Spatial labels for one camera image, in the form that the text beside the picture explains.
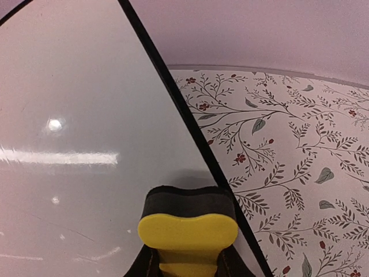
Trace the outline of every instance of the black border strip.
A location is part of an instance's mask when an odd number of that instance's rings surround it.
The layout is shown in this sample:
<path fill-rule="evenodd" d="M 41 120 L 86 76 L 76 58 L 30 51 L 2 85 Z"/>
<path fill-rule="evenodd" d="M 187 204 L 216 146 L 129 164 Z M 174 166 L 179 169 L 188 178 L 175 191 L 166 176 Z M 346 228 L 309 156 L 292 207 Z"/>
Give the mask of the black border strip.
<path fill-rule="evenodd" d="M 123 8 L 124 13 L 126 14 L 134 31 L 136 32 L 136 35 L 141 41 L 147 55 L 149 56 L 151 62 L 153 63 L 162 82 L 167 88 L 169 95 L 171 96 L 174 104 L 176 105 L 176 108 L 178 109 L 183 121 L 185 122 L 193 140 L 196 143 L 196 146 L 198 147 L 203 159 L 205 160 L 206 165 L 209 167 L 209 170 L 212 173 L 214 180 L 216 181 L 219 187 L 232 192 L 232 189 L 229 186 L 228 181 L 218 164 L 218 161 L 216 160 L 210 146 L 208 145 L 208 142 L 206 141 L 204 135 L 202 134 L 200 128 L 198 127 L 198 124 L 194 116 L 192 115 L 190 108 L 187 106 L 185 99 L 183 98 L 181 92 L 179 91 L 179 88 L 177 87 L 175 81 L 173 80 L 172 75 L 170 74 L 158 50 L 153 44 L 151 38 L 149 37 L 141 20 L 138 18 L 137 13 L 134 11 L 129 0 L 118 0 L 118 2 Z M 253 251 L 253 254 L 257 259 L 261 267 L 261 270 L 263 270 L 265 277 L 273 277 L 268 262 L 266 261 L 260 249 L 260 246 L 254 236 L 254 233 L 250 225 L 248 224 L 247 219 L 244 216 L 233 192 L 232 198 L 235 204 L 237 223 L 241 229 L 243 236 L 245 237 L 248 245 Z"/>
<path fill-rule="evenodd" d="M 8 19 L 10 19 L 13 15 L 15 15 L 17 12 L 19 12 L 22 8 L 26 7 L 29 3 L 31 3 L 33 0 L 25 0 L 20 2 L 15 8 L 13 8 L 10 12 L 8 12 L 4 17 L 0 18 L 0 27 L 5 22 L 7 22 Z"/>

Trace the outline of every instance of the gray leaf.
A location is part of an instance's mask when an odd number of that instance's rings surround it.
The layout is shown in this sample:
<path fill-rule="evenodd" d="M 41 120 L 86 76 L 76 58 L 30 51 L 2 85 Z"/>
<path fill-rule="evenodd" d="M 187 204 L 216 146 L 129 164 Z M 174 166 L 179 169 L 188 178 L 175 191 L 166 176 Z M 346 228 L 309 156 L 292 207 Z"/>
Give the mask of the gray leaf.
<path fill-rule="evenodd" d="M 315 181 L 317 184 L 322 184 L 326 181 L 329 181 L 334 178 L 334 174 L 328 167 L 325 167 L 322 169 L 321 174 L 319 175 L 319 178 Z"/>
<path fill-rule="evenodd" d="M 313 89 L 312 85 L 307 85 L 306 89 L 303 89 L 303 91 L 312 91 Z"/>
<path fill-rule="evenodd" d="M 335 209 L 334 205 L 330 202 L 328 202 L 327 200 L 322 200 L 319 202 L 319 209 Z"/>
<path fill-rule="evenodd" d="M 258 105 L 255 105 L 250 100 L 248 100 L 246 97 L 245 97 L 244 101 L 246 102 L 246 105 L 248 105 L 251 108 L 257 108 L 258 107 Z"/>
<path fill-rule="evenodd" d="M 302 263 L 302 277 L 311 277 L 312 275 L 312 268 L 307 259 L 305 253 L 304 254 L 304 262 Z"/>
<path fill-rule="evenodd" d="M 202 115 L 198 118 L 198 120 L 205 120 L 205 119 L 209 119 L 211 117 L 216 117 L 216 114 L 205 114 L 205 115 Z"/>
<path fill-rule="evenodd" d="M 261 130 L 264 126 L 265 126 L 265 121 L 258 118 L 256 121 L 255 121 L 255 124 L 253 126 L 253 131 L 251 132 L 251 134 L 254 134 L 255 132 Z"/>

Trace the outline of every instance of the leaf pattern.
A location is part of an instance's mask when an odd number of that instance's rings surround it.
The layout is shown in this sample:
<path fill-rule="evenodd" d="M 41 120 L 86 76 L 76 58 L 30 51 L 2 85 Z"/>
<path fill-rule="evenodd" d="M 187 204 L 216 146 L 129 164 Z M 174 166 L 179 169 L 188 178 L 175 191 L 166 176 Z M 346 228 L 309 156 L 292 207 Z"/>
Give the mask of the leaf pattern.
<path fill-rule="evenodd" d="M 335 209 L 334 205 L 330 202 L 328 202 L 327 200 L 322 200 L 319 202 L 319 209 Z"/>
<path fill-rule="evenodd" d="M 322 184 L 326 181 L 329 181 L 334 178 L 334 174 L 328 167 L 322 169 L 322 172 L 319 175 L 319 178 L 315 181 L 317 184 Z"/>
<path fill-rule="evenodd" d="M 309 260 L 307 259 L 305 253 L 303 253 L 304 255 L 304 262 L 302 263 L 302 276 L 303 277 L 311 277 L 312 275 L 312 268 L 311 265 L 309 263 Z"/>
<path fill-rule="evenodd" d="M 265 120 L 260 118 L 256 119 L 251 134 L 254 134 L 255 132 L 261 130 L 265 126 L 265 124 L 266 124 Z"/>
<path fill-rule="evenodd" d="M 264 72 L 172 74 L 274 276 L 369 276 L 369 91 Z"/>

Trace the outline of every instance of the floral wallpaper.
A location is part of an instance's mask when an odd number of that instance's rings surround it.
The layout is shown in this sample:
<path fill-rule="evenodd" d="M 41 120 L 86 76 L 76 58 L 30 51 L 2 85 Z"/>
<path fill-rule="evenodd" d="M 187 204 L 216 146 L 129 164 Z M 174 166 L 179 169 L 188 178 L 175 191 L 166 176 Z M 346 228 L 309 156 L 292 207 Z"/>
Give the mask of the floral wallpaper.
<path fill-rule="evenodd" d="M 369 276 L 369 91 L 172 70 L 275 276 Z"/>

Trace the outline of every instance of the pink-tinted ceiling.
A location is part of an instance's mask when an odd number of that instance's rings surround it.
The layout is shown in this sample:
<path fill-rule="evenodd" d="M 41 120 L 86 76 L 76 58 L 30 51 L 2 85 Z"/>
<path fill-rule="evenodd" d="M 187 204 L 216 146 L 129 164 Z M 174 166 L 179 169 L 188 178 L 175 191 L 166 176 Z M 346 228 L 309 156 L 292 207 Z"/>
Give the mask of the pink-tinted ceiling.
<path fill-rule="evenodd" d="M 0 13 L 19 2 L 1 1 Z M 169 65 L 280 69 L 369 85 L 367 0 L 131 3 Z"/>

